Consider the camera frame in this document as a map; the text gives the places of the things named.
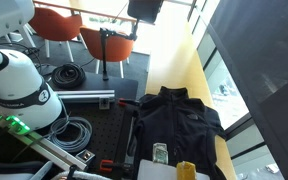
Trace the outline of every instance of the yellow object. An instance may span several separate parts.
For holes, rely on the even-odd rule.
[[[180,162],[176,165],[177,180],[195,180],[195,164],[190,162]]]

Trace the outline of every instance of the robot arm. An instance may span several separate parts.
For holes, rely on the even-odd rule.
[[[0,0],[0,37],[24,26],[34,15],[31,0]],[[0,50],[0,115],[18,134],[51,124],[61,103],[21,52]]]

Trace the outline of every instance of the metal stand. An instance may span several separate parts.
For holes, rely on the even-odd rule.
[[[102,44],[102,53],[103,53],[103,80],[107,81],[108,75],[107,75],[107,71],[106,71],[106,42],[107,39],[110,36],[119,36],[119,37],[123,37],[125,39],[129,39],[129,40],[136,40],[137,36],[136,36],[136,31],[137,31],[137,27],[138,27],[138,22],[139,19],[136,20],[136,23],[132,29],[132,33],[130,35],[125,35],[125,34],[120,34],[117,33],[116,31],[112,31],[106,28],[100,28],[100,34],[101,34],[101,44]]]

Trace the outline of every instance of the black zip-up jacket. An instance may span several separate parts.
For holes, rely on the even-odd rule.
[[[186,88],[162,86],[158,95],[144,95],[129,146],[136,146],[133,179],[137,179],[141,159],[152,161],[154,143],[167,144],[168,165],[188,161],[211,180],[226,179],[215,164],[217,134],[225,138],[217,112],[200,99],[190,99]]]

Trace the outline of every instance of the orange chair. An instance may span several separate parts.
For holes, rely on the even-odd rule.
[[[86,48],[79,31],[80,26],[82,26],[82,18],[80,15],[63,17],[52,9],[35,7],[35,14],[31,21],[29,21],[29,25],[40,37],[45,39],[47,58],[50,57],[49,40],[65,41],[71,62],[74,62],[74,59],[68,42],[69,40],[79,36]]]
[[[100,61],[103,60],[101,34],[97,29],[92,29],[86,26],[80,28],[85,44],[90,54],[97,59],[95,73],[98,74]],[[123,73],[123,60],[129,61],[133,49],[133,40],[128,40],[118,36],[111,36],[106,40],[106,61],[107,62],[120,62],[121,77],[124,78]]]

